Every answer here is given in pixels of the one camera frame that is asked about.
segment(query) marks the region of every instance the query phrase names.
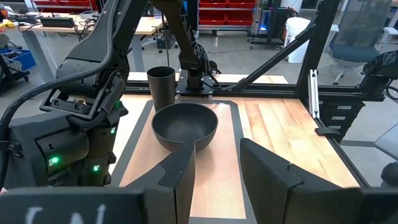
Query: green light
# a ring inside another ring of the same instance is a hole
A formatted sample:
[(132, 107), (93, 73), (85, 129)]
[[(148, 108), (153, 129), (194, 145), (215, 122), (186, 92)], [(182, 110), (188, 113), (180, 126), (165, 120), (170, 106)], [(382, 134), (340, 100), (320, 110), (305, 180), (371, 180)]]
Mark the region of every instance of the green light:
[(55, 156), (55, 157), (49, 159), (49, 166), (53, 166), (53, 165), (57, 164), (59, 161), (60, 161), (60, 158)]
[(100, 165), (95, 165), (94, 167), (93, 167), (93, 171), (94, 172), (98, 172), (100, 170)]

